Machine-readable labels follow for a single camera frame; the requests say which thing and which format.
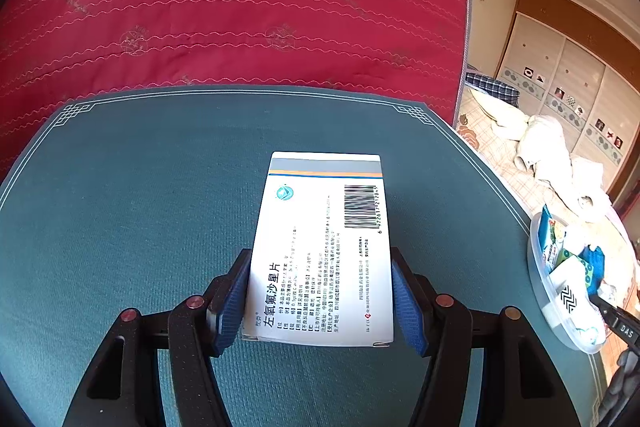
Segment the checkered pillow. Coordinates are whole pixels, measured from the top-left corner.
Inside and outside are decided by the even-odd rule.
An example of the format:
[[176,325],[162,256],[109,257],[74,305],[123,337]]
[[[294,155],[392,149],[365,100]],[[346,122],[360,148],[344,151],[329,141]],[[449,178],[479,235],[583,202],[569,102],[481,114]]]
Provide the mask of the checkered pillow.
[[479,89],[484,90],[494,98],[504,100],[506,103],[509,103],[514,107],[518,107],[520,91],[515,87],[508,86],[500,80],[495,80],[495,78],[481,73],[474,73],[473,71],[466,72],[465,80],[467,84],[479,87]]

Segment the barcode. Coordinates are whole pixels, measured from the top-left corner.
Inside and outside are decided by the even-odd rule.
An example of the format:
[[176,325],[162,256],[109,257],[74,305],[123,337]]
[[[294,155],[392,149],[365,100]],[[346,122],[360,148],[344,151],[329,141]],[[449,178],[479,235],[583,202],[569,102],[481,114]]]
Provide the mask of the barcode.
[[345,229],[379,229],[378,188],[375,185],[344,186]]

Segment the red bedspread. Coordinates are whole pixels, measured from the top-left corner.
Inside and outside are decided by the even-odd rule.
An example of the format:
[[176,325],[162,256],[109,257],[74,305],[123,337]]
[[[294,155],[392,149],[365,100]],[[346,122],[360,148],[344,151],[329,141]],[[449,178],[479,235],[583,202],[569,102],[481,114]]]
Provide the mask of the red bedspread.
[[305,84],[425,102],[452,121],[468,0],[8,0],[0,179],[65,102],[180,84]]

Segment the blue gripper pad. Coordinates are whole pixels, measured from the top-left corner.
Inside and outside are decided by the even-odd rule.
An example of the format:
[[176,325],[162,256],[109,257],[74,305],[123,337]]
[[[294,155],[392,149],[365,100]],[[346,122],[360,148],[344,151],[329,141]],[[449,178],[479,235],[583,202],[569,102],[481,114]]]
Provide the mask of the blue gripper pad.
[[422,311],[402,270],[393,260],[391,261],[391,284],[394,294],[394,313],[400,323],[404,341],[423,357],[429,343],[424,336]]
[[[231,346],[236,339],[238,328],[242,323],[242,316],[244,315],[244,301],[246,299],[246,286],[249,281],[249,270],[251,268],[251,255],[247,255],[242,260],[242,264],[238,267],[238,270],[234,276],[234,268],[225,277],[230,279],[230,285],[223,284],[224,287],[228,287],[224,301],[220,307],[220,311],[216,314],[215,331],[217,336],[213,342],[214,349],[222,354],[226,347]],[[220,298],[218,293],[214,296],[214,299]]]

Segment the screw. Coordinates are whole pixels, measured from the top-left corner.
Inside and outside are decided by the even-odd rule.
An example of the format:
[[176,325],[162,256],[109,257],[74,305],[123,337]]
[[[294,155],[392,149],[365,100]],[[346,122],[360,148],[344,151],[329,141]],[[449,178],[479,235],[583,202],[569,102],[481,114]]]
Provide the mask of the screw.
[[138,312],[135,311],[135,309],[133,309],[133,308],[129,308],[127,310],[124,310],[120,314],[120,320],[122,320],[123,322],[131,322],[137,316],[138,316]]
[[513,306],[509,306],[507,309],[505,309],[504,314],[507,315],[507,317],[509,317],[512,321],[517,321],[520,317],[522,317],[522,313],[520,313],[520,310],[514,308]]
[[202,295],[193,295],[187,299],[187,308],[195,310],[204,304]]
[[446,293],[441,293],[436,297],[436,304],[443,308],[451,308],[453,306],[453,297]]

